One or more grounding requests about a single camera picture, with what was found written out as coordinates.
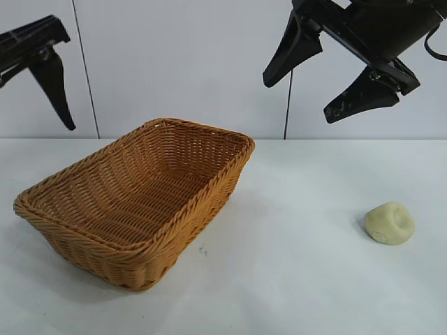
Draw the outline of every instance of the black cable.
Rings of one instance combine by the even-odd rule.
[[[447,61],[447,54],[438,54],[437,52],[435,52],[429,45],[428,45],[428,40],[430,39],[430,37],[433,36],[434,33],[436,33],[436,31],[439,29],[439,24],[437,26],[435,26],[435,28],[433,28],[427,35],[427,37],[425,38],[425,42],[424,42],[424,47],[427,50],[427,52],[432,55],[434,58],[439,59],[440,61]]]

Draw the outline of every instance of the table surface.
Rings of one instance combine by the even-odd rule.
[[[447,334],[447,142],[259,140],[221,213],[151,290],[118,290],[13,213],[109,140],[0,140],[0,334]],[[401,246],[363,216],[398,200]]]

